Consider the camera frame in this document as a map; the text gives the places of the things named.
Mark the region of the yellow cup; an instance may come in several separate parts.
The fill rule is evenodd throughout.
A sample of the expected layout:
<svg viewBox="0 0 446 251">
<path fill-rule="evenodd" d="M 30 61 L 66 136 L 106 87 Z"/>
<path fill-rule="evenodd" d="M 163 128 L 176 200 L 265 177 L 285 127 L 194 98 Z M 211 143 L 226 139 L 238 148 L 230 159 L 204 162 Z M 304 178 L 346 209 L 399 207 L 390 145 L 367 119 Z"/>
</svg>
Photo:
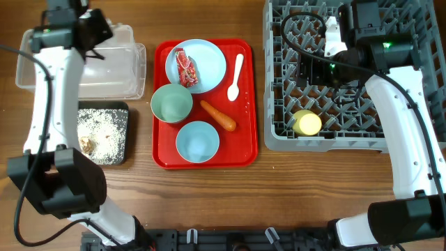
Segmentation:
<svg viewBox="0 0 446 251">
<path fill-rule="evenodd" d="M 320 117 L 310 110 L 302 109 L 293 114 L 295 123 L 292 126 L 294 132 L 302 136 L 313 136 L 320 132 L 322 121 Z"/>
</svg>

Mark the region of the red snack wrapper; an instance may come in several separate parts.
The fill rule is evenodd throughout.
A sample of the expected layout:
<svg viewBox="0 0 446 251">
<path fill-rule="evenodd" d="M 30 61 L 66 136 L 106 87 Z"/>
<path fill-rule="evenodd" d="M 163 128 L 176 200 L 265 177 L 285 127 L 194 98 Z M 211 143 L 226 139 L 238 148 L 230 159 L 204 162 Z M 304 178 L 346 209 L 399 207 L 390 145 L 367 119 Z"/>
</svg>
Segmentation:
<svg viewBox="0 0 446 251">
<path fill-rule="evenodd" d="M 186 88 L 197 84 L 199 80 L 196 68 L 191 58 L 185 53 L 185 50 L 181 47 L 176 48 L 174 55 L 177 63 L 180 84 Z"/>
</svg>

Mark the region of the green bowl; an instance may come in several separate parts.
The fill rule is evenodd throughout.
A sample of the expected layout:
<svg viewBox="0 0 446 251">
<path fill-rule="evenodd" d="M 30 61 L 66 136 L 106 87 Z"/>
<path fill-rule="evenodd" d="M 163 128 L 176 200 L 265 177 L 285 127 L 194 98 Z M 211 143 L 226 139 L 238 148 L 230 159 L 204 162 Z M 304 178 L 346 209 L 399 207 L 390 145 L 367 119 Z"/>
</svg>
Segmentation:
<svg viewBox="0 0 446 251">
<path fill-rule="evenodd" d="M 158 88 L 151 98 L 153 115 L 165 123 L 179 123 L 185 120 L 193 108 L 192 94 L 180 84 L 165 84 Z"/>
</svg>

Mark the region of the brown food scrap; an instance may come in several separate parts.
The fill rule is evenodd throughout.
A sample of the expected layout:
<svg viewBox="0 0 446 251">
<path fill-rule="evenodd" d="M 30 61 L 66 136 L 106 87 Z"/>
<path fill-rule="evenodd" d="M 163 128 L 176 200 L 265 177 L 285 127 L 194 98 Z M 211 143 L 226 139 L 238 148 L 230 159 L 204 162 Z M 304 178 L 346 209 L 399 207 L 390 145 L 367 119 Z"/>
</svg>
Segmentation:
<svg viewBox="0 0 446 251">
<path fill-rule="evenodd" d="M 80 137 L 79 146 L 81 147 L 82 153 L 86 155 L 91 155 L 95 150 L 95 144 L 89 137 Z"/>
</svg>

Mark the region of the light blue bowl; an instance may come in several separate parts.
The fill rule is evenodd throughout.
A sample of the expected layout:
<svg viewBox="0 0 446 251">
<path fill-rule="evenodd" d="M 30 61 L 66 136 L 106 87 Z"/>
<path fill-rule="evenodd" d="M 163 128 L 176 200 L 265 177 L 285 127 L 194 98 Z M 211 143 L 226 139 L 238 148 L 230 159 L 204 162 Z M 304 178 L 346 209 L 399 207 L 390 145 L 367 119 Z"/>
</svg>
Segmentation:
<svg viewBox="0 0 446 251">
<path fill-rule="evenodd" d="M 184 125 L 176 136 L 176 150 L 182 159 L 201 164 L 212 159 L 220 147 L 216 129 L 204 121 Z"/>
</svg>

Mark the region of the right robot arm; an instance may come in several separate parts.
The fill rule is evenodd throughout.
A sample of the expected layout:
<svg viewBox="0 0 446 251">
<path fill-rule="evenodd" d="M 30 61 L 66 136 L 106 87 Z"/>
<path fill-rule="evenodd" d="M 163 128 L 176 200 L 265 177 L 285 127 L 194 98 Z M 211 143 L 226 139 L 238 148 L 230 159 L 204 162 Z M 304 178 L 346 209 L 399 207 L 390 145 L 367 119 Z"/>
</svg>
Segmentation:
<svg viewBox="0 0 446 251">
<path fill-rule="evenodd" d="M 300 84 L 338 90 L 351 82 L 371 98 L 390 154 L 394 200 L 334 222 L 334 248 L 396 245 L 445 236 L 445 159 L 426 106 L 418 48 L 409 33 L 388 33 L 377 1 L 338 9 L 344 48 L 297 46 Z"/>
</svg>

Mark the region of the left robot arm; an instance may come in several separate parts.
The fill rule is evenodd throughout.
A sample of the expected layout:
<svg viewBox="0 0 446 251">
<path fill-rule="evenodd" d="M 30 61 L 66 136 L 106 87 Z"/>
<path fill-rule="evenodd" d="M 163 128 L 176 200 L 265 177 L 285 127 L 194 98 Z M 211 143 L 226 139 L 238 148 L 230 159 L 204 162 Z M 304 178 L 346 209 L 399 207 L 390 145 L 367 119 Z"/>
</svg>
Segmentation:
<svg viewBox="0 0 446 251">
<path fill-rule="evenodd" d="M 101 167 L 81 151 L 77 134 L 79 84 L 95 47 L 113 33 L 100 9 L 87 1 L 49 1 L 23 57 L 35 66 L 33 114 L 23 154 L 10 158 L 7 174 L 20 190 L 13 220 L 18 242 L 22 205 L 42 215 L 81 224 L 115 250 L 154 250 L 138 219 L 108 196 Z"/>
</svg>

